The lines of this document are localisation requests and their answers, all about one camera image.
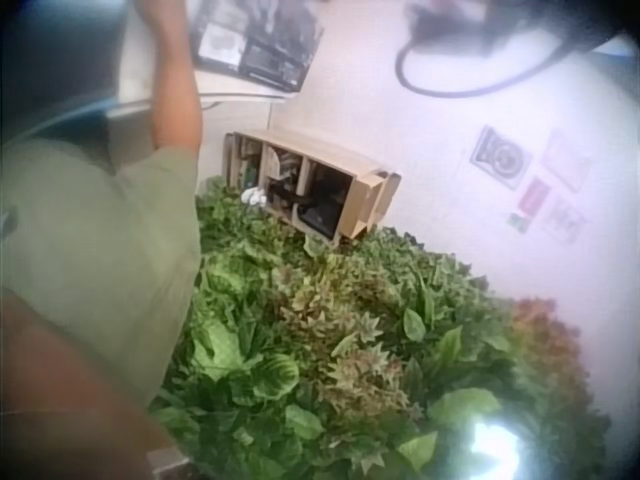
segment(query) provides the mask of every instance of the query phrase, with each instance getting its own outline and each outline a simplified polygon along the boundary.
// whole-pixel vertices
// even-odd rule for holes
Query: hand
[[[185,0],[136,0],[135,3],[158,40],[188,38],[189,21]]]

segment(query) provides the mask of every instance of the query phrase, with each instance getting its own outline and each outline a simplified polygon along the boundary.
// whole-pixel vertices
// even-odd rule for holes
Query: person
[[[155,152],[111,172],[61,141],[32,139],[4,151],[1,263],[11,295],[145,406],[162,383],[200,263],[195,187],[202,113],[185,0],[136,5],[157,44]],[[48,361],[41,367],[51,375],[64,366]],[[14,387],[3,380],[5,390]]]

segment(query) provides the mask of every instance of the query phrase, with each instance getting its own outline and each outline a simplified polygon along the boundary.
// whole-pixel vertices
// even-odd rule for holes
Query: green shirt
[[[200,261],[197,162],[162,149],[116,174],[73,145],[3,154],[2,284],[149,402],[187,315]]]

